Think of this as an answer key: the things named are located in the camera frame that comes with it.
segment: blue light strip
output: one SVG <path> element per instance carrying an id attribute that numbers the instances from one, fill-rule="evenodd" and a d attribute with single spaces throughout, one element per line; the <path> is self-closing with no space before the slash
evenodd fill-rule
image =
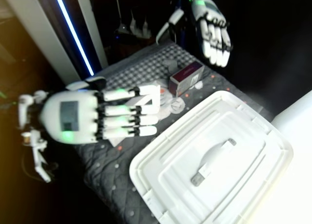
<path id="1" fill-rule="evenodd" d="M 66 20 L 66 22 L 67 22 L 67 24 L 68 24 L 68 27 L 69 27 L 69 29 L 70 29 L 70 31 L 71 31 L 71 33 L 72 33 L 74 39 L 75 39 L 75 42 L 76 42 L 76 44 L 77 44 L 77 46 L 78 46 L 78 48 L 79 48 L 79 51 L 80 51 L 80 53 L 81 53 L 81 55 L 82 55 L 82 57 L 83 57 L 83 60 L 84 60 L 85 64 L 87 65 L 87 68 L 88 68 L 88 70 L 89 70 L 89 73 L 90 73 L 90 75 L 94 75 L 94 72 L 92 71 L 92 68 L 91 68 L 91 65 L 90 65 L 90 63 L 89 63 L 89 61 L 88 61 L 88 58 L 87 58 L 86 54 L 84 53 L 84 50 L 83 50 L 83 48 L 82 48 L 82 46 L 81 46 L 81 43 L 80 43 L 80 40 L 79 40 L 79 38 L 78 38 L 78 36 L 77 36 L 77 33 L 76 33 L 76 31 L 75 31 L 75 29 L 74 29 L 74 27 L 73 27 L 73 24 L 72 24 L 71 20 L 70 20 L 70 18 L 69 18 L 69 15 L 68 15 L 68 13 L 67 13 L 67 10 L 66 10 L 66 8 L 65 8 L 65 5 L 64 5 L 64 3 L 63 3 L 63 0 L 57 0 L 57 1 L 58 1 L 58 4 L 59 4 L 59 7 L 60 7 L 60 9 L 62 10 L 62 13 L 63 13 L 63 15 L 64 15 L 64 17 L 65 17 L 65 20 Z"/>

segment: robotic hand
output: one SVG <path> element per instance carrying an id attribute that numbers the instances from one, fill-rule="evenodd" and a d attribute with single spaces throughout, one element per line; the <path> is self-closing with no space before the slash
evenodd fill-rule
<path id="1" fill-rule="evenodd" d="M 227 32 L 228 22 L 212 0 L 190 0 L 191 13 L 194 27 L 202 53 L 212 65 L 225 67 L 228 64 L 231 40 Z M 159 31 L 156 42 L 162 35 L 182 19 L 184 11 L 177 9 L 169 18 L 169 21 Z"/>
<path id="2" fill-rule="evenodd" d="M 65 144 L 89 144 L 102 139 L 148 136 L 157 133 L 152 126 L 158 122 L 156 114 L 160 108 L 160 86 L 145 85 L 131 89 L 102 91 L 106 82 L 103 77 L 92 77 L 67 86 L 67 91 L 47 98 L 44 91 L 34 96 L 19 97 L 19 125 L 24 129 L 30 124 L 28 107 L 42 104 L 39 120 L 48 134 L 56 141 Z M 142 106 L 107 105 L 108 102 L 150 95 L 152 103 Z M 32 129 L 23 132 L 24 141 L 33 148 L 35 169 L 49 182 L 49 175 L 42 168 L 46 163 L 39 151 L 46 148 L 47 142 L 41 139 L 40 132 Z"/>

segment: white plastic lid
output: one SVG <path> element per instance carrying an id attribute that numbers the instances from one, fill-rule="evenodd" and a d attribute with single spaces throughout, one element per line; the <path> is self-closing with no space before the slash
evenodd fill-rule
<path id="1" fill-rule="evenodd" d="M 130 177 L 161 224 L 242 224 L 292 152 L 262 116 L 218 91 L 142 150 Z"/>

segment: checkered fabric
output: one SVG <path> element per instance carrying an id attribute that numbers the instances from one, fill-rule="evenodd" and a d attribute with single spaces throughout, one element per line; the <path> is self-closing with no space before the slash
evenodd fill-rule
<path id="1" fill-rule="evenodd" d="M 195 57 L 173 43 L 165 47 L 159 47 L 158 51 L 151 54 L 149 52 L 147 51 L 146 55 L 138 59 L 135 63 L 132 62 L 129 67 L 123 67 L 122 71 L 116 72 L 114 76 L 109 77 L 107 88 L 134 87 L 137 84 L 157 79 L 168 79 L 168 71 L 162 65 L 165 59 L 176 60 L 179 68 L 183 68 L 196 60 Z M 112 147 L 109 141 L 75 146 L 78 155 L 85 165 L 86 171 L 84 178 L 86 185 L 106 203 L 115 214 L 119 223 L 157 223 L 157 220 L 153 217 L 130 180 L 130 163 L 155 137 L 203 99 L 215 91 L 227 90 L 244 100 L 264 117 L 269 116 L 260 105 L 252 101 L 224 77 L 208 67 L 204 69 L 202 81 L 203 88 L 201 90 L 193 88 L 188 90 L 187 94 L 181 96 L 185 102 L 183 112 L 171 114 L 157 123 L 157 135 L 126 138 L 115 148 Z"/>

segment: small box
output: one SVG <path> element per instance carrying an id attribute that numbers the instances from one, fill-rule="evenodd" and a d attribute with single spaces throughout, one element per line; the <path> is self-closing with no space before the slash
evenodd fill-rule
<path id="1" fill-rule="evenodd" d="M 178 71 L 170 77 L 169 91 L 175 96 L 180 96 L 191 86 L 201 80 L 204 68 L 204 65 L 195 61 Z"/>

